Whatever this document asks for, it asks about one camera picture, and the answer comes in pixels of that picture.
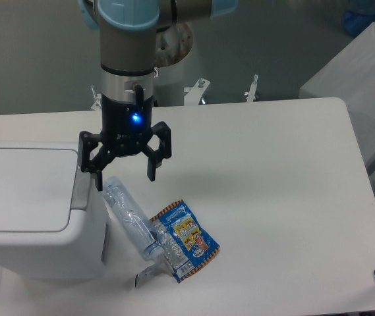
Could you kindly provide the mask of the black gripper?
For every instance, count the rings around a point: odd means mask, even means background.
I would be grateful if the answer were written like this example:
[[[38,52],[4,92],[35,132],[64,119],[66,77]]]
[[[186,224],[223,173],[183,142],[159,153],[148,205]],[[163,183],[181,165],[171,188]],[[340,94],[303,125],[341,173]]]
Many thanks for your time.
[[[147,176],[151,182],[156,179],[156,169],[164,159],[172,156],[171,129],[164,122],[151,127],[153,98],[141,105],[101,98],[102,130],[100,134],[81,131],[78,139],[78,166],[88,172],[96,189],[103,190],[103,170],[116,157],[137,155],[143,152],[148,158]],[[156,136],[158,148],[148,143]]]

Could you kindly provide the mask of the grey robot arm, blue caps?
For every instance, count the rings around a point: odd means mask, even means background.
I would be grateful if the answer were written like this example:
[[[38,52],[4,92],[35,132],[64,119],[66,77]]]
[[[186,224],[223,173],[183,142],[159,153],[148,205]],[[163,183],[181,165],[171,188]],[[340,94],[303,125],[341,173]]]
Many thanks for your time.
[[[116,157],[145,154],[147,175],[171,157],[171,129],[152,124],[156,35],[178,22],[232,13],[237,1],[79,1],[100,33],[101,132],[82,131],[78,166],[103,190],[103,170]]]

